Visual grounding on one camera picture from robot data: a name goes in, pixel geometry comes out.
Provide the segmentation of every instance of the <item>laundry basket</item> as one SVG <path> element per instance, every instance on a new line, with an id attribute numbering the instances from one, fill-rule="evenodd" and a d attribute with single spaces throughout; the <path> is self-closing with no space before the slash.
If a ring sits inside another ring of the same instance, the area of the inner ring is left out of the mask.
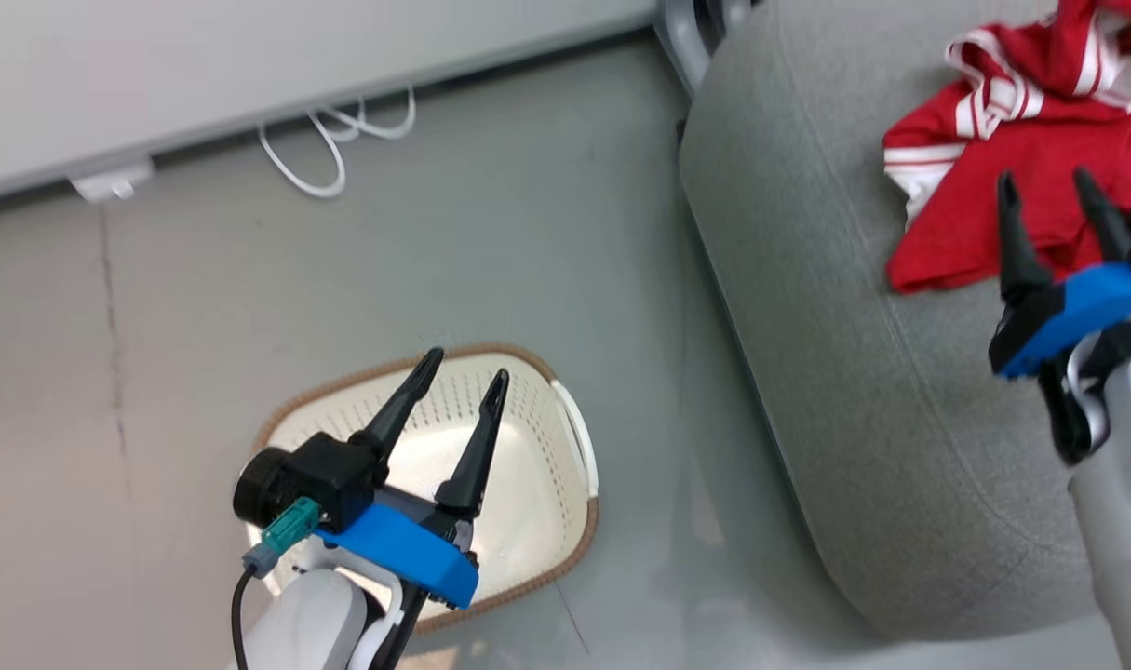
<path id="1" fill-rule="evenodd" d="M 420 359 L 399 360 L 297 395 L 267 421 L 254 450 L 296 449 L 314 432 L 344 440 L 370 422 Z M 416 404 L 389 461 L 387 483 L 431 500 L 454 473 L 478 421 L 478 404 L 499 369 L 510 386 L 502 411 L 483 510 L 472 550 L 478 555 L 478 590 L 469 610 L 428 602 L 416 632 L 457 622 L 515 600 L 569 573 L 590 547 L 598 523 L 598 473 L 586 423 L 553 370 L 510 344 L 478 344 L 448 352 L 429 394 Z M 247 526 L 250 543 L 260 540 Z M 307 542 L 318 542 L 310 538 Z M 264 579 L 279 594 L 296 577 L 302 544 L 284 555 Z M 364 577 L 348 573 L 372 593 Z"/>

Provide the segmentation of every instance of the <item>white stripe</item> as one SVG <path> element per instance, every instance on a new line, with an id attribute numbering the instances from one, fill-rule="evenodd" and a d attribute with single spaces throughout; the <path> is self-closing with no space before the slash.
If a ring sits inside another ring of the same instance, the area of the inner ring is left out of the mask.
<path id="1" fill-rule="evenodd" d="M 1096 16 L 1096 25 L 1098 25 L 1098 11 L 1094 16 Z M 1102 35 L 1102 31 L 1096 31 L 1096 35 L 1098 38 L 1098 55 L 1102 57 L 1102 76 L 1098 77 L 1098 91 L 1110 91 L 1111 86 L 1115 84 L 1115 77 L 1119 76 L 1119 59 L 1111 52 L 1111 44 L 1106 42 L 1104 35 Z"/>
<path id="2" fill-rule="evenodd" d="M 1045 104 L 1045 93 L 1033 81 L 1025 81 L 1025 88 L 1028 88 L 1028 105 L 1025 105 L 1024 114 L 1020 114 L 1020 118 L 1037 118 L 1041 114 L 1041 108 Z"/>
<path id="3" fill-rule="evenodd" d="M 1004 72 L 1012 71 L 1012 66 L 1008 63 L 1008 57 L 1003 54 L 1003 45 L 1000 44 L 999 40 L 995 40 L 995 35 L 990 29 L 973 29 L 966 34 L 966 37 L 979 50 L 985 51 L 1000 68 L 1003 68 Z"/>
<path id="4" fill-rule="evenodd" d="M 1117 95 L 1108 95 L 1102 91 L 1097 91 L 1096 94 L 1091 95 L 1091 97 L 1104 103 L 1104 105 L 1123 110 L 1128 114 L 1131 114 L 1131 101 L 1126 101 L 1126 98 L 1119 97 Z"/>
<path id="5" fill-rule="evenodd" d="M 1016 103 L 1012 105 L 1012 119 L 1020 118 L 1020 106 L 1024 104 L 1024 98 L 1028 95 L 1028 85 L 1025 84 L 1024 77 L 1020 72 L 1009 71 L 1009 76 L 1012 77 L 1012 84 L 1016 86 Z"/>
<path id="6" fill-rule="evenodd" d="M 1007 79 L 993 79 L 992 94 L 986 100 L 986 103 L 990 108 L 996 108 L 992 110 L 992 113 L 999 118 L 1012 118 L 1020 108 L 1019 87 Z M 999 108 L 1007 109 L 1008 111 L 1004 112 Z"/>
<path id="7" fill-rule="evenodd" d="M 965 34 L 960 34 L 958 37 L 955 37 L 950 45 L 944 48 L 944 62 L 957 71 L 964 74 L 966 79 L 970 81 L 972 86 L 978 86 L 983 83 L 985 76 L 983 76 L 982 71 L 978 71 L 978 68 L 966 63 L 965 60 L 961 59 L 961 46 L 969 43 L 970 41 L 966 38 Z"/>
<path id="8" fill-rule="evenodd" d="M 1094 77 L 1098 72 L 1098 33 L 1094 28 L 1094 16 L 1090 17 L 1090 25 L 1087 26 L 1087 43 L 1082 50 L 1082 71 L 1079 72 L 1079 80 L 1074 85 L 1076 95 L 1088 95 L 1094 88 Z"/>
<path id="9" fill-rule="evenodd" d="M 979 86 L 970 94 L 970 102 L 974 103 L 975 119 L 978 120 L 978 137 L 979 139 L 988 139 L 995 132 L 995 127 L 1000 126 L 1000 119 L 982 106 L 983 97 L 986 97 L 986 94 L 983 86 Z"/>
<path id="10" fill-rule="evenodd" d="M 933 147 L 883 149 L 886 164 L 910 164 L 922 161 L 949 161 L 961 156 L 966 144 L 936 144 Z"/>
<path id="11" fill-rule="evenodd" d="M 905 204 L 905 212 L 908 213 L 905 223 L 906 230 L 912 225 L 915 217 L 922 213 L 922 209 L 925 208 L 931 196 L 936 191 L 936 187 L 939 187 L 939 183 L 941 183 L 941 180 L 944 179 L 944 175 L 949 173 L 952 166 L 953 164 L 922 165 L 917 166 L 917 169 L 900 166 L 900 169 L 883 170 L 884 174 L 888 174 L 908 195 L 908 203 Z"/>
<path id="12" fill-rule="evenodd" d="M 958 105 L 953 109 L 955 135 L 958 137 L 975 136 L 975 115 L 972 111 L 974 106 L 975 93 L 970 91 L 966 97 L 958 101 Z"/>

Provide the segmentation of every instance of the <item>black cable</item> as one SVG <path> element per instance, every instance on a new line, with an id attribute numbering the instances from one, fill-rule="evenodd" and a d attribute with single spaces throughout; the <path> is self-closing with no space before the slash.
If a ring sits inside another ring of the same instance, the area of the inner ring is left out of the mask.
<path id="1" fill-rule="evenodd" d="M 230 632 L 234 635 L 234 665 L 238 665 L 239 670 L 247 670 L 247 650 L 242 647 L 242 593 L 254 575 L 254 568 L 247 568 L 245 573 L 242 573 L 242 577 L 239 577 L 234 586 L 234 602 L 230 603 Z"/>

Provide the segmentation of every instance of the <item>red and white clothing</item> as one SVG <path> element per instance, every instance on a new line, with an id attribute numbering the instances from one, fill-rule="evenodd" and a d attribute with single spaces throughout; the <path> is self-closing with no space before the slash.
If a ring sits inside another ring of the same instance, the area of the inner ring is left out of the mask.
<path id="1" fill-rule="evenodd" d="M 1045 263 L 1067 275 L 1100 261 L 1071 173 L 1087 166 L 1131 208 L 1131 0 L 1060 0 L 1036 24 L 972 29 L 944 57 L 961 79 L 883 139 L 884 173 L 908 195 L 892 287 L 952 289 L 999 272 L 1004 170 Z"/>

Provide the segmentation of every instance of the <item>gray ottoman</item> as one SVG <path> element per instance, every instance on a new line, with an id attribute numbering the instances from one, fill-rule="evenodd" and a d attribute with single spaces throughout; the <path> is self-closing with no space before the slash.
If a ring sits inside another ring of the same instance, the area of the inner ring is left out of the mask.
<path id="1" fill-rule="evenodd" d="M 953 34 L 1033 0 L 765 0 L 697 93 L 681 174 L 829 576 L 889 636 L 1093 610 L 1042 400 L 986 367 L 993 283 L 898 297 L 883 132 L 952 79 Z M 994 196 L 976 194 L 976 196 Z"/>

